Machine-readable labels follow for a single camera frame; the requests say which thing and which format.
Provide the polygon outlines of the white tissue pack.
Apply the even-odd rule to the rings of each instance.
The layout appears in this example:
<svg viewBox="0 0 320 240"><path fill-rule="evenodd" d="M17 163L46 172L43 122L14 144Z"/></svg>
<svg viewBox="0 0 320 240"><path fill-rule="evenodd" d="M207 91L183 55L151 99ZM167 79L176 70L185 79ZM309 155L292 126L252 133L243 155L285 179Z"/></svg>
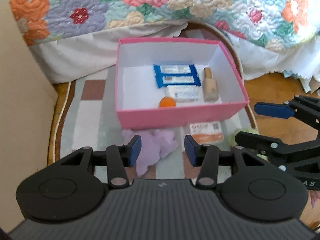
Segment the white tissue pack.
<svg viewBox="0 0 320 240"><path fill-rule="evenodd" d="M176 86L170 85L165 89L166 96L173 98L176 102L197 101L199 90L197 86Z"/></svg>

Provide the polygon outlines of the clear box orange label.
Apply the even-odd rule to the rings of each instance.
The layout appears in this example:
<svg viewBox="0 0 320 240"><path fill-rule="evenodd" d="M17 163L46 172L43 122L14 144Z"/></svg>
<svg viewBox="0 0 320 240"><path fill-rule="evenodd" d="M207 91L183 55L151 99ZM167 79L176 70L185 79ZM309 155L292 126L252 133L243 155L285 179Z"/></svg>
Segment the clear box orange label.
<svg viewBox="0 0 320 240"><path fill-rule="evenodd" d="M224 140L219 121L189 124L189 134L198 144L214 144Z"/></svg>

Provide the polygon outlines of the green yarn ball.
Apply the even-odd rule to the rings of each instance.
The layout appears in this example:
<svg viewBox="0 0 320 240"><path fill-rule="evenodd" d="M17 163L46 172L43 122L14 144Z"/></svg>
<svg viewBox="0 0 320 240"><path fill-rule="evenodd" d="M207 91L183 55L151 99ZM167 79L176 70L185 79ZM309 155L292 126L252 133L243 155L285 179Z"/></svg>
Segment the green yarn ball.
<svg viewBox="0 0 320 240"><path fill-rule="evenodd" d="M259 134L259 131L255 128L245 127L245 128L237 128L233 133L227 136L228 143L231 147L237 146L237 143L235 141L235 136L239 132L246 132L246 133L253 133L253 134Z"/></svg>

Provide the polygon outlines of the purple plush toy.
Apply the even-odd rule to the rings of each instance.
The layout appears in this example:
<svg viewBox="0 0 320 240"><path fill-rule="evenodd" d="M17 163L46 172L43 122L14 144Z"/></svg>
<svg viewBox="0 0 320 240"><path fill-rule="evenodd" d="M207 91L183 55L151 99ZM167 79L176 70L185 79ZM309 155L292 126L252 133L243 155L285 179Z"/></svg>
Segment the purple plush toy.
<svg viewBox="0 0 320 240"><path fill-rule="evenodd" d="M125 129L122 131L122 135L125 144L127 144L134 135L140 135L141 137L142 148L135 164L138 177L146 174L149 167L157 164L161 159L174 152L179 145L175 139L175 132L168 129L141 131Z"/></svg>

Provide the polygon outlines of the gold cap foundation bottle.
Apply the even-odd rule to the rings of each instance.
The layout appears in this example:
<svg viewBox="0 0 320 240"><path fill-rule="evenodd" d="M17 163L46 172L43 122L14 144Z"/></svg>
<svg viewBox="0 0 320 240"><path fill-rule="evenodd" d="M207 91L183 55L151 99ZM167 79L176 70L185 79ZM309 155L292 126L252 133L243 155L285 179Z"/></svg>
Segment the gold cap foundation bottle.
<svg viewBox="0 0 320 240"><path fill-rule="evenodd" d="M219 99L219 90L217 81L213 78L212 71L209 67L203 69L203 98L206 102L216 102Z"/></svg>

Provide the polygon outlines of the orange makeup sponge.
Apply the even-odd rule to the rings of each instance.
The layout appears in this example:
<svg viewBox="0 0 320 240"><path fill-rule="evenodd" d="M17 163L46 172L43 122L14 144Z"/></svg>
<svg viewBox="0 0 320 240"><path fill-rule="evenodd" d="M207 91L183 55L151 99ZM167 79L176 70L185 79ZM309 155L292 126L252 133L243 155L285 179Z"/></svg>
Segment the orange makeup sponge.
<svg viewBox="0 0 320 240"><path fill-rule="evenodd" d="M175 107L176 106L176 101L168 96L165 96L164 98L162 98L159 102L159 108L163 108L163 107Z"/></svg>

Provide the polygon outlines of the pink cardboard box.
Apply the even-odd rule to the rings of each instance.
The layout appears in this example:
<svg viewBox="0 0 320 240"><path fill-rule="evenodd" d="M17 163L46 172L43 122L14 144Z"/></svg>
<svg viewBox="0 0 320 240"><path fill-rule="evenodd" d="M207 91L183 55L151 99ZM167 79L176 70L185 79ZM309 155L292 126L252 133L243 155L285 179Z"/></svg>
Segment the pink cardboard box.
<svg viewBox="0 0 320 240"><path fill-rule="evenodd" d="M195 38L121 39L115 96L124 129L223 121L249 103L226 46Z"/></svg>

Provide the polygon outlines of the blue wet wipes pack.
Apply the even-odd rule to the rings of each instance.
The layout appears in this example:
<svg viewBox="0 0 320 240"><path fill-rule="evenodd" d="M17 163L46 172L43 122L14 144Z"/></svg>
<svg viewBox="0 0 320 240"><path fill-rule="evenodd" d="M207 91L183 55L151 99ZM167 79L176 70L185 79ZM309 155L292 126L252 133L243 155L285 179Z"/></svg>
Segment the blue wet wipes pack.
<svg viewBox="0 0 320 240"><path fill-rule="evenodd" d="M201 81L194 64L153 65L158 88L170 85L201 86Z"/></svg>

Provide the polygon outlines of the floral quilted bedspread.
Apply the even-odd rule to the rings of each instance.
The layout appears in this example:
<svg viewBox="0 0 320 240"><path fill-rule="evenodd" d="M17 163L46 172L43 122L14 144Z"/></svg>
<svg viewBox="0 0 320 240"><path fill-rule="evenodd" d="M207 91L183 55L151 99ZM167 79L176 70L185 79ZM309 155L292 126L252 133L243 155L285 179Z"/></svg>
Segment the floral quilted bedspread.
<svg viewBox="0 0 320 240"><path fill-rule="evenodd" d="M319 0L8 0L28 46L173 20L208 23L273 51L319 35Z"/></svg>

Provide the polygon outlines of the beige cardboard box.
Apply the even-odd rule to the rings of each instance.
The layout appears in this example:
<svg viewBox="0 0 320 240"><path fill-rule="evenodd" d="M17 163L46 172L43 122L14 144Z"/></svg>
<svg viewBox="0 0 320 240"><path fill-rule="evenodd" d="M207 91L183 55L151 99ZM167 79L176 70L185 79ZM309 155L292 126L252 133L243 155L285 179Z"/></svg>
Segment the beige cardboard box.
<svg viewBox="0 0 320 240"><path fill-rule="evenodd" d="M16 201L20 182L47 165L57 93L34 60L1 0L1 228L23 220Z"/></svg>

